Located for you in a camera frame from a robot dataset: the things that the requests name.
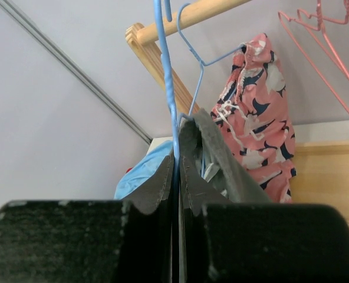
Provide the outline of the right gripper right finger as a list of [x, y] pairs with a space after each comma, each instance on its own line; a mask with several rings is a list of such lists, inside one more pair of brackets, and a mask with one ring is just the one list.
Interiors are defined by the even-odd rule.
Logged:
[[185, 282], [349, 282], [349, 227], [327, 205], [233, 203], [180, 161]]

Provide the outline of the pink shark-print shorts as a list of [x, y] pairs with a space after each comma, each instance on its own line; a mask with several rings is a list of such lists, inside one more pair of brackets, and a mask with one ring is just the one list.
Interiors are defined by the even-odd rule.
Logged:
[[235, 159], [278, 203], [292, 201], [295, 131], [280, 59], [265, 33], [235, 51], [232, 71], [210, 112]]

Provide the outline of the light blue shorts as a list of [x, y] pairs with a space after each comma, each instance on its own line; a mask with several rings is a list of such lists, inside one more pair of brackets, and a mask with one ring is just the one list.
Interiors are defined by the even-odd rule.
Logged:
[[164, 138], [154, 139], [147, 154], [127, 171], [118, 182], [114, 198], [120, 200], [126, 197], [152, 177], [172, 148], [172, 140], [165, 140]]

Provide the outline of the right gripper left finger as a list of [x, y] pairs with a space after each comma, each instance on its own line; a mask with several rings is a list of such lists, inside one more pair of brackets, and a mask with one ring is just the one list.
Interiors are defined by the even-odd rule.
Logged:
[[0, 207], [0, 282], [169, 282], [173, 156], [120, 200]]

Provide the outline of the grey shorts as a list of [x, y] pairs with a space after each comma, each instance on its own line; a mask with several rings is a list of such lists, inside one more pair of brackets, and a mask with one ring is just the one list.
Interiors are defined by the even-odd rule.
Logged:
[[190, 159], [201, 179], [234, 203], [271, 203], [272, 200], [235, 159], [219, 127], [201, 109], [179, 130], [180, 154]]

